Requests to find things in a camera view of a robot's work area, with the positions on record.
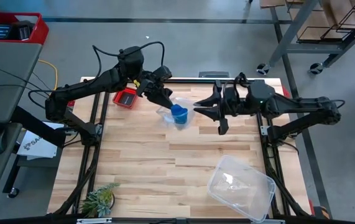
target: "blue cup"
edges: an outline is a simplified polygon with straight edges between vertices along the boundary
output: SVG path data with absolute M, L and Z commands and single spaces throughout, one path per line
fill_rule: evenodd
M 188 109 L 182 108 L 180 105 L 173 105 L 170 110 L 176 124 L 185 124 L 187 122 Z

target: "desk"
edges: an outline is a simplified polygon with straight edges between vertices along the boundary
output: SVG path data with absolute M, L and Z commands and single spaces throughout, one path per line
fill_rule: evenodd
M 276 92 L 282 93 L 279 79 L 265 81 Z M 209 97 L 212 91 L 209 84 L 165 86 L 173 90 L 172 96 L 193 101 Z M 246 95 L 246 89 L 242 88 L 240 95 Z M 73 112 L 83 121 L 90 118 L 93 98 L 89 96 L 75 102 Z M 145 98 L 138 98 L 133 110 L 109 103 L 95 187 L 110 182 L 121 183 L 114 191 L 116 204 L 111 216 L 242 218 L 208 196 L 206 185 L 215 165 L 225 154 L 236 156 L 264 172 L 256 117 L 228 118 L 230 129 L 226 135 L 219 136 L 218 123 L 198 113 L 188 129 L 163 128 L 160 116 L 155 112 L 158 108 Z M 274 119 L 274 124 L 282 125 L 288 121 L 286 114 Z M 302 208 L 310 213 L 297 152 L 288 146 L 279 147 L 279 151 L 285 185 Z M 63 150 L 48 212 L 58 209 L 75 188 L 82 153 L 80 144 Z M 82 192 L 81 198 L 84 198 L 86 189 Z
M 52 128 L 17 105 L 41 50 L 42 46 L 40 44 L 0 42 L 0 85 L 19 85 L 0 86 L 0 125 L 9 122 L 22 124 L 24 128 L 42 136 L 45 140 L 55 142 L 56 145 L 62 146 L 65 135 L 56 136 L 49 134 L 54 132 Z M 0 154 L 0 178 L 9 160 L 10 153 L 14 148 L 18 134 L 21 131 L 21 127 L 18 127 L 19 128 L 14 127 L 7 129 L 9 136 L 13 136 L 14 139 L 9 141 L 6 151 Z M 14 179 L 18 173 L 18 169 L 15 169 L 16 165 L 17 163 L 15 162 L 9 174 L 9 178 L 3 190 L 5 193 L 9 193 L 13 187 Z

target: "wooden table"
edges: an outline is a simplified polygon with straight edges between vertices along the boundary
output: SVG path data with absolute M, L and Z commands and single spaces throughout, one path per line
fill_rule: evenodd
M 282 93 L 278 78 L 267 78 L 265 82 Z M 210 84 L 167 84 L 166 87 L 173 90 L 172 96 L 192 101 L 205 99 L 212 92 Z M 242 97 L 246 95 L 246 89 L 239 91 Z M 255 116 L 228 118 L 229 131 L 219 136 L 218 122 L 197 113 L 189 128 L 178 131 L 162 126 L 161 117 L 155 112 L 158 105 L 138 98 L 134 108 L 128 110 L 116 106 L 113 96 L 106 114 L 95 181 L 95 188 L 110 182 L 121 183 L 114 191 L 117 201 L 112 217 L 242 218 L 208 196 L 206 185 L 222 155 L 236 156 L 264 172 Z M 77 100 L 74 114 L 88 121 L 93 98 Z M 287 114 L 274 119 L 275 125 L 287 122 Z M 279 151 L 287 189 L 310 213 L 298 154 L 289 146 L 281 146 Z M 83 146 L 79 143 L 63 150 L 48 212 L 58 209 L 75 188 L 82 153 Z M 282 211 L 279 197 L 277 203 Z

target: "clear plastic bag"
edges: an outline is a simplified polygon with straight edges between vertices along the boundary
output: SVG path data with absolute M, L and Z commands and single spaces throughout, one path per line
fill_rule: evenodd
M 190 126 L 190 123 L 192 122 L 195 115 L 194 102 L 189 99 L 181 98 L 181 97 L 171 98 L 170 101 L 172 101 L 174 105 L 178 104 L 181 107 L 186 108 L 188 110 L 187 121 L 185 124 L 176 123 L 175 118 L 172 116 L 171 110 L 161 106 L 157 110 L 157 114 L 159 114 L 162 117 L 162 125 L 167 128 L 177 128 L 179 130 L 186 129 L 187 127 Z

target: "potted plant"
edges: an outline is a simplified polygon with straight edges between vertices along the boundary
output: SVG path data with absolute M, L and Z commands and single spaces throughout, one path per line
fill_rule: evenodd
M 101 218 L 109 215 L 115 204 L 113 188 L 119 185 L 119 183 L 112 183 L 90 192 L 88 196 L 82 200 L 81 212 L 86 214 L 86 217 L 90 218 Z

